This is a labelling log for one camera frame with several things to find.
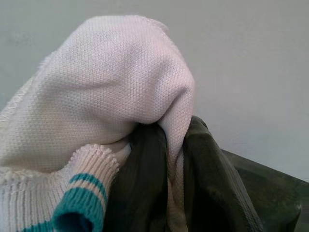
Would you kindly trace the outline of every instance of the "gray wall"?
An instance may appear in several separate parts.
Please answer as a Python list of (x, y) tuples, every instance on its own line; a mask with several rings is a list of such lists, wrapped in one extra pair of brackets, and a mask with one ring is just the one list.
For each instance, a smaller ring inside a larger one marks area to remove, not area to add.
[(1, 0), (0, 108), (84, 20), (165, 23), (219, 145), (309, 180), (308, 0)]

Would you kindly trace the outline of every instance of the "white fabric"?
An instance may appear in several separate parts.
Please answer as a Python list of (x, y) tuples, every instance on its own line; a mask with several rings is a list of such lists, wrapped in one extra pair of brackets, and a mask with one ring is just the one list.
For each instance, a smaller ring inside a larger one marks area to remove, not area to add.
[(168, 142), (168, 224), (186, 231), (181, 147), (194, 80), (165, 31), (140, 16), (83, 23), (44, 62), (2, 125), (0, 166), (50, 173), (85, 144), (110, 144), (138, 123), (159, 121)]

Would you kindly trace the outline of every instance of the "ribbed cuff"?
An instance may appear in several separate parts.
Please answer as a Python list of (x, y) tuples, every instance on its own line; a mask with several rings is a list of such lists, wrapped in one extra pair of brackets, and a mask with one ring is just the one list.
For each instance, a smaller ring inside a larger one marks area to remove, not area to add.
[(111, 183), (118, 163), (109, 149), (88, 145), (79, 153), (68, 188), (56, 207), (53, 227), (60, 231), (101, 232)]

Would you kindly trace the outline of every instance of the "knit fabric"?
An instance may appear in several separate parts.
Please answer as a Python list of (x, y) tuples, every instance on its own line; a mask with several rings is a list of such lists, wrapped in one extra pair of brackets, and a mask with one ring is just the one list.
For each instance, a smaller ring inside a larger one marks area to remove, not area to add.
[(78, 231), (91, 225), (101, 232), (119, 166), (115, 156), (129, 153), (129, 145), (116, 154), (103, 145), (86, 145), (51, 174), (2, 168), (1, 231)]
[[(181, 147), (193, 111), (194, 81), (165, 30), (139, 16), (95, 17), (83, 23), (0, 116), (0, 167), (11, 170), (2, 170), (0, 179), (12, 170), (58, 171), (77, 148), (110, 144), (127, 137), (138, 123), (158, 121), (168, 144), (168, 225), (172, 231), (187, 231)], [(64, 190), (69, 179), (63, 181)], [(50, 182), (42, 184), (49, 188)], [(28, 184), (21, 181), (18, 186), (23, 185)], [(13, 188), (0, 189), (1, 199), (15, 193)], [(38, 188), (30, 189), (25, 194), (37, 199)], [(21, 198), (14, 207), (25, 210), (23, 202)]]

